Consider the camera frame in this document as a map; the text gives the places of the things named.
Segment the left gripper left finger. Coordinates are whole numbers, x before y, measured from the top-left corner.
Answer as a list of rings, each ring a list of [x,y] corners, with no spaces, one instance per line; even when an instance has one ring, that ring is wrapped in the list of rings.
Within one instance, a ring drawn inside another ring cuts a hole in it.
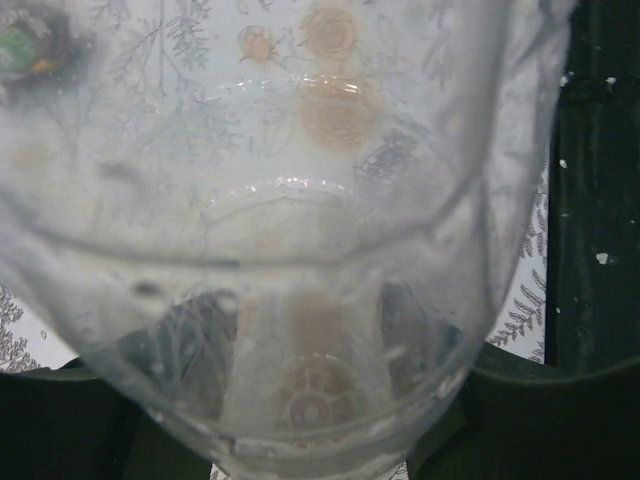
[[[4,479],[207,479],[211,469],[78,360],[1,376]]]

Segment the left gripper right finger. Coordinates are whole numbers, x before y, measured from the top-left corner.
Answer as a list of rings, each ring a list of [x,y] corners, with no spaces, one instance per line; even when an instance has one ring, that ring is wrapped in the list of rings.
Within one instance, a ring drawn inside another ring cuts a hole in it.
[[[636,479],[639,360],[587,374],[484,345],[412,479]]]

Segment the clear bottle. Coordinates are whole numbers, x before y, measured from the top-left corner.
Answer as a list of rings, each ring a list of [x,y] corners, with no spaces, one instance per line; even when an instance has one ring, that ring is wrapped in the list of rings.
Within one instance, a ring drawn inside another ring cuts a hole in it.
[[[1,277],[237,479],[374,479],[508,294],[571,1],[54,1],[1,101]]]

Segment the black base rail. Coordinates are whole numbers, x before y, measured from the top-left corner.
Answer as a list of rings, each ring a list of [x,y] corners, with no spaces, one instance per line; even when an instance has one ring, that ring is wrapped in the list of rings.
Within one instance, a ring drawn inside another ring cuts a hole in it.
[[[639,352],[639,5],[582,1],[550,148],[546,360]]]

